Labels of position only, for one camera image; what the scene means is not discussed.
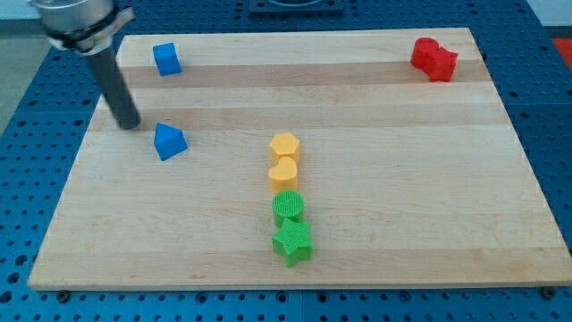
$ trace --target yellow heart-shaped block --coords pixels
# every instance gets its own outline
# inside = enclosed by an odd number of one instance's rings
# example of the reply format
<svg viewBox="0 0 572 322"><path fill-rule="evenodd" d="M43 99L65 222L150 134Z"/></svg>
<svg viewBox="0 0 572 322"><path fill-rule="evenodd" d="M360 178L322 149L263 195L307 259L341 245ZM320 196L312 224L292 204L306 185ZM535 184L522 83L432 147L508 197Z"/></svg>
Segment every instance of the yellow heart-shaped block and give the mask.
<svg viewBox="0 0 572 322"><path fill-rule="evenodd" d="M268 171L270 190L273 193L298 189L298 167L291 157L281 157L278 163Z"/></svg>

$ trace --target blue pegboard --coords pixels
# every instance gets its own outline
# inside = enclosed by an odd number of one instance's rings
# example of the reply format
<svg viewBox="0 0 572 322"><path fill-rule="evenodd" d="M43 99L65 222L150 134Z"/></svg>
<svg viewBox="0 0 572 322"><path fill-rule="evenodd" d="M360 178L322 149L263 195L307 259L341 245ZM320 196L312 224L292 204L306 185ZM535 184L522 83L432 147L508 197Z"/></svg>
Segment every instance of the blue pegboard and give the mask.
<svg viewBox="0 0 572 322"><path fill-rule="evenodd" d="M122 34L469 27L572 246L572 74L526 1L346 0L343 14L260 17L246 0L122 5L137 14ZM572 288L34 292L26 280L98 97L83 58L51 50L0 139L0 321L572 321Z"/></svg>

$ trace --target blue block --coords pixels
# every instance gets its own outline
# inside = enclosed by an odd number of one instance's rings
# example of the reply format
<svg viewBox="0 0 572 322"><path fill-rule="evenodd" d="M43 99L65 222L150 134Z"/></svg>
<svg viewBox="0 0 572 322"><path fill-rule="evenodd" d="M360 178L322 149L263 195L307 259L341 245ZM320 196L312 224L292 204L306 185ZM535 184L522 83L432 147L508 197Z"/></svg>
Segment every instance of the blue block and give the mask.
<svg viewBox="0 0 572 322"><path fill-rule="evenodd" d="M181 65L177 59L177 52L173 43L153 46L153 56L161 76L181 72Z"/></svg>
<svg viewBox="0 0 572 322"><path fill-rule="evenodd" d="M158 123L155 127L154 144L161 161L187 149L182 131L163 123Z"/></svg>

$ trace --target blue triangular prism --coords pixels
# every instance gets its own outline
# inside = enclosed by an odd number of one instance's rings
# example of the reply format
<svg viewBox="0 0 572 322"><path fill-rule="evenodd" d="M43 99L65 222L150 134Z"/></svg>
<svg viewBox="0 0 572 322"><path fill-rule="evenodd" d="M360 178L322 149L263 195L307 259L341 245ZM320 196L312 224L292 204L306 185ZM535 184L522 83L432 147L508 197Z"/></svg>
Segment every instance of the blue triangular prism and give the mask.
<svg viewBox="0 0 572 322"><path fill-rule="evenodd" d="M167 124L157 123L155 127L155 144L161 144L166 140L177 137L181 130Z"/></svg>

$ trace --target wooden board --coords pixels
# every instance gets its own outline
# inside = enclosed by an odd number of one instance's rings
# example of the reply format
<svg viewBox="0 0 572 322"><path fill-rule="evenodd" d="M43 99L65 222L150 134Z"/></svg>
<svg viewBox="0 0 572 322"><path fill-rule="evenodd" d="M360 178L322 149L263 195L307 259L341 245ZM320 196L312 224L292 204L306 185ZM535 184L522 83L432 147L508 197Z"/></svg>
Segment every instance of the wooden board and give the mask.
<svg viewBox="0 0 572 322"><path fill-rule="evenodd" d="M459 53L451 83L408 62ZM161 78L153 45L183 73ZM29 284L39 290L426 288L572 284L572 259L467 29L124 38L143 117L100 100ZM160 162L157 122L189 150ZM315 258L287 268L267 171L302 144Z"/></svg>

